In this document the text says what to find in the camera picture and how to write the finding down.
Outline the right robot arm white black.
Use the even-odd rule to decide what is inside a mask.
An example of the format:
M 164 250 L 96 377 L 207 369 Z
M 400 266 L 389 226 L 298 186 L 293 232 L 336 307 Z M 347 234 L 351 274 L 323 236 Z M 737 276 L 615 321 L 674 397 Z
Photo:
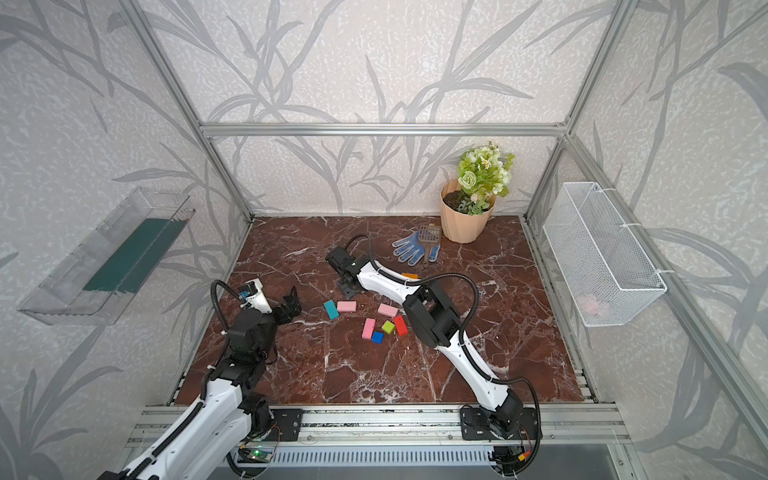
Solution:
M 523 377 L 497 378 L 466 334 L 479 305 L 479 290 L 469 277 L 444 273 L 410 279 L 379 264 L 372 252 L 355 258 L 345 247 L 333 248 L 326 261 L 340 276 L 339 285 L 346 297 L 372 291 L 403 307 L 416 336 L 447 357 L 470 386 L 483 428 L 502 440 L 516 435 L 540 440 L 541 414 L 532 383 Z M 473 293 L 472 306 L 463 319 L 439 284 L 451 277 L 465 281 Z

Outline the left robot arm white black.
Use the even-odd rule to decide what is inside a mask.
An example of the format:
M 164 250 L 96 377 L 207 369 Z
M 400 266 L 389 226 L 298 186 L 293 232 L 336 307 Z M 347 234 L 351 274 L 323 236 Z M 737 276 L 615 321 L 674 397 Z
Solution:
M 268 401 L 253 389 L 266 371 L 277 328 L 302 313 L 297 290 L 275 307 L 259 280 L 238 291 L 215 280 L 210 295 L 225 342 L 199 397 L 143 454 L 120 472 L 103 472 L 102 479 L 205 479 L 239 443 L 272 430 Z

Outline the red block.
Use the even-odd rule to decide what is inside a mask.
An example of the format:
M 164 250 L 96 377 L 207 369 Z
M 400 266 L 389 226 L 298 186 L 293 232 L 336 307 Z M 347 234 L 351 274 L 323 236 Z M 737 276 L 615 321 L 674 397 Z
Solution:
M 408 333 L 408 328 L 406 326 L 405 319 L 402 315 L 396 316 L 394 319 L 395 329 L 399 336 L 406 335 Z

